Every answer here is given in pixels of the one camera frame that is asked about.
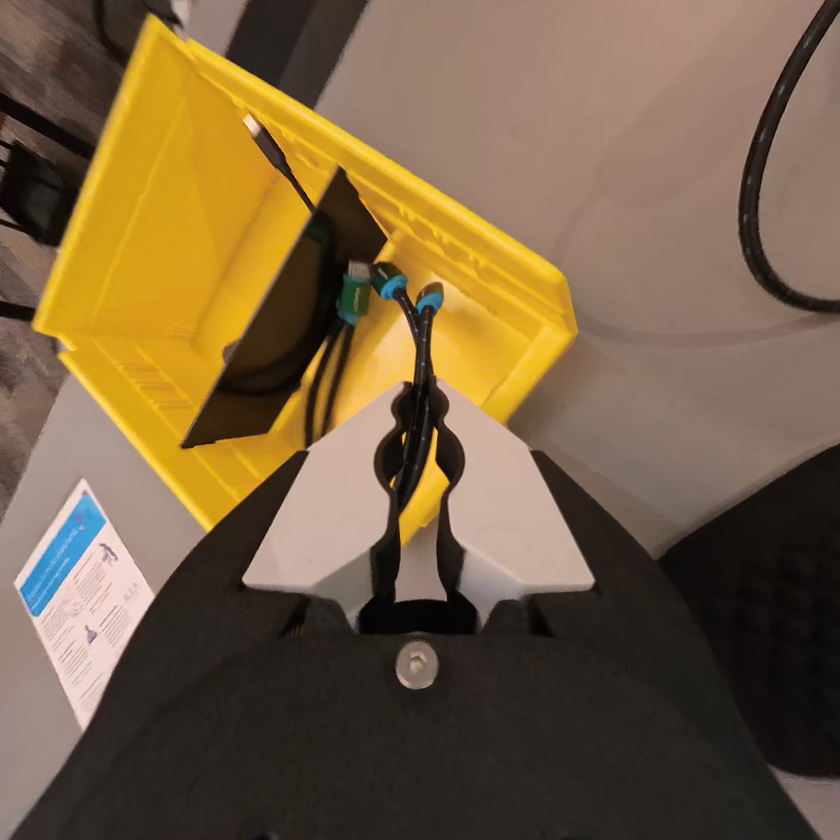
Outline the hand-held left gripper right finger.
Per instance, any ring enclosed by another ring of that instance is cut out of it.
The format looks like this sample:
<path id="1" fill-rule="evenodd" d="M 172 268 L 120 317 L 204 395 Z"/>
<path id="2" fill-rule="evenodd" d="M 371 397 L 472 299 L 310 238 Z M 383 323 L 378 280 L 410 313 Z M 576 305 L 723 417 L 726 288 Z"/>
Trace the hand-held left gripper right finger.
<path id="1" fill-rule="evenodd" d="M 500 602 L 592 592 L 594 574 L 531 449 L 444 381 L 429 395 L 448 481 L 437 526 L 446 593 L 484 621 Z"/>

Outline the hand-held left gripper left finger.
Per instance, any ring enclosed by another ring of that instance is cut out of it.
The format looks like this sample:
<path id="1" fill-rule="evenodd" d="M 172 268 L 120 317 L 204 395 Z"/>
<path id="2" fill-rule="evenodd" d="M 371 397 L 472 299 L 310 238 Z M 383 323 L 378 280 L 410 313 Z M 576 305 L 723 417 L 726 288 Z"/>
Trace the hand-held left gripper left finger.
<path id="1" fill-rule="evenodd" d="M 330 599 L 350 616 L 394 603 L 401 537 L 392 480 L 410 409 L 411 385 L 393 385 L 303 453 L 245 586 Z"/>

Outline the yellow plastic bin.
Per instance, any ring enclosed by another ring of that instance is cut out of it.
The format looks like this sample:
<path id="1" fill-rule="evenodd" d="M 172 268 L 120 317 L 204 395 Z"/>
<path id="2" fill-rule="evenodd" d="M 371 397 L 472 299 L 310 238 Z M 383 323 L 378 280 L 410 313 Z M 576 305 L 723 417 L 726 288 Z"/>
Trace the yellow plastic bin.
<path id="1" fill-rule="evenodd" d="M 59 246 L 35 328 L 205 530 L 302 445 L 303 395 L 266 434 L 181 441 L 305 211 L 343 169 L 409 290 L 444 286 L 434 370 L 505 423 L 578 333 L 561 272 L 314 111 L 148 17 Z"/>

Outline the printed instruction sheet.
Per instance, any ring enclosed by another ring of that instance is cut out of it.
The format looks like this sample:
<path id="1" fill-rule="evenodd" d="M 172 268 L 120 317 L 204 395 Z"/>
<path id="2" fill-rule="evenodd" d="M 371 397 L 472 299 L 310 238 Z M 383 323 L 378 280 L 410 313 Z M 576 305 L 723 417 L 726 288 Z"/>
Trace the printed instruction sheet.
<path id="1" fill-rule="evenodd" d="M 155 595 L 85 479 L 48 525 L 14 587 L 86 730 Z"/>

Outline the black textured mat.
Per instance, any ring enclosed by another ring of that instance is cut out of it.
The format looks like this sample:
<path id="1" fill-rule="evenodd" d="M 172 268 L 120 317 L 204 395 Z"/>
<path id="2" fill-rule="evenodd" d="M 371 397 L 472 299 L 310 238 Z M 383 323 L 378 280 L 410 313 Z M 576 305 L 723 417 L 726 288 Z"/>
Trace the black textured mat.
<path id="1" fill-rule="evenodd" d="M 669 548 L 686 601 L 764 758 L 839 775 L 839 447 Z"/>

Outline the dark bin divider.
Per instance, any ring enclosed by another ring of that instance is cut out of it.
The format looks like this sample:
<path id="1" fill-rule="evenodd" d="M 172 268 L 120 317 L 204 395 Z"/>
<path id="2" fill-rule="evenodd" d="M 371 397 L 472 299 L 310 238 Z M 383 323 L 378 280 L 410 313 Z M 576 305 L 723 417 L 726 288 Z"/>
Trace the dark bin divider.
<path id="1" fill-rule="evenodd" d="M 382 228 L 338 170 L 255 313 L 222 352 L 222 369 L 181 448 L 270 431 L 339 319 L 337 301 L 349 262 L 373 262 L 385 243 Z"/>

